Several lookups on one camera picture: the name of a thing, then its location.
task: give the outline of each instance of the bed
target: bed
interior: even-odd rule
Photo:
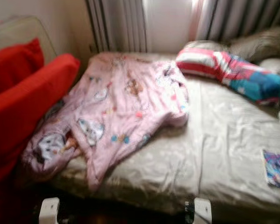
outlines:
[[[35,18],[9,23],[0,33],[5,37],[0,37],[0,46],[38,36],[46,60],[55,55]],[[176,57],[133,56],[152,61]],[[280,223],[280,189],[267,185],[261,157],[262,149],[280,153],[278,111],[257,106],[216,81],[186,78],[190,115],[185,127],[159,130],[140,151],[109,170],[96,193],[88,190],[82,156],[49,183],[79,197],[122,201],[172,215],[184,211],[185,200],[208,198],[215,220]]]

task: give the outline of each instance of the striped pillow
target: striped pillow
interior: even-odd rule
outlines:
[[[217,77],[218,64],[212,50],[184,48],[179,52],[175,61],[184,74]]]

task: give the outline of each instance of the colorful book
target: colorful book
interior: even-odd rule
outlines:
[[[280,188],[280,154],[263,150],[263,158],[267,182]]]

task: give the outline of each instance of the gray pillow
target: gray pillow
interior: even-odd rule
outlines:
[[[230,53],[249,62],[280,56],[280,27],[232,40]]]
[[[226,51],[229,52],[229,48],[225,44],[217,43],[214,41],[192,41],[188,42],[183,48],[201,48],[213,51]]]
[[[268,58],[258,63],[258,65],[280,75],[280,58]]]

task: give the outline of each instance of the gray curtain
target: gray curtain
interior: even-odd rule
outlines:
[[[146,52],[142,0],[86,0],[97,52]]]
[[[280,0],[204,0],[197,40],[225,41],[280,25]]]

